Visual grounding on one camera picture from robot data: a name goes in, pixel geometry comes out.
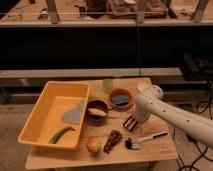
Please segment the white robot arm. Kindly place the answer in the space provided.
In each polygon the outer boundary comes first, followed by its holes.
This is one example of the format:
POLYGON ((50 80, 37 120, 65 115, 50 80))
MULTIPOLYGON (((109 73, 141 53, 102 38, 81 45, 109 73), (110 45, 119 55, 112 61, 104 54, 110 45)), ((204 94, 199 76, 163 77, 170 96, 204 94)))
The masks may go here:
POLYGON ((139 123, 145 123, 154 114, 213 149, 213 120, 163 102, 163 91, 157 85, 139 83, 137 90, 133 117, 139 123))

